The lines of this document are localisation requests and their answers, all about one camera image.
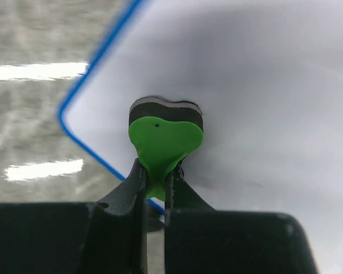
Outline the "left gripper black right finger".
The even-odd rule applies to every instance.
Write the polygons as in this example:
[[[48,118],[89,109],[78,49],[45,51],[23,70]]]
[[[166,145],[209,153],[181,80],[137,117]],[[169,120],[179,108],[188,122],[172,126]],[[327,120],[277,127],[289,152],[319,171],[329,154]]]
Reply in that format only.
[[[277,212],[219,211],[187,184],[166,179],[166,273],[317,273],[305,231]]]

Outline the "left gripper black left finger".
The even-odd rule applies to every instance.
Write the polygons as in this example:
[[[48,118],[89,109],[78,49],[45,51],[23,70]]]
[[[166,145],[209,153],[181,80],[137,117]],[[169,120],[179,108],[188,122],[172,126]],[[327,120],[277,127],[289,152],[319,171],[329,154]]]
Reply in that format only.
[[[0,273],[146,273],[146,172],[96,202],[0,203]]]

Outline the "green heart-shaped eraser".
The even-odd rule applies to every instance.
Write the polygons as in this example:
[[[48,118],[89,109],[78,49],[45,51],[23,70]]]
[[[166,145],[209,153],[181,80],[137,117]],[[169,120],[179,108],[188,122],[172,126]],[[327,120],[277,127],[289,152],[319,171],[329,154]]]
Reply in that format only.
[[[188,100],[139,98],[129,110],[128,136],[147,173],[146,197],[164,201],[168,174],[204,140],[203,113]]]

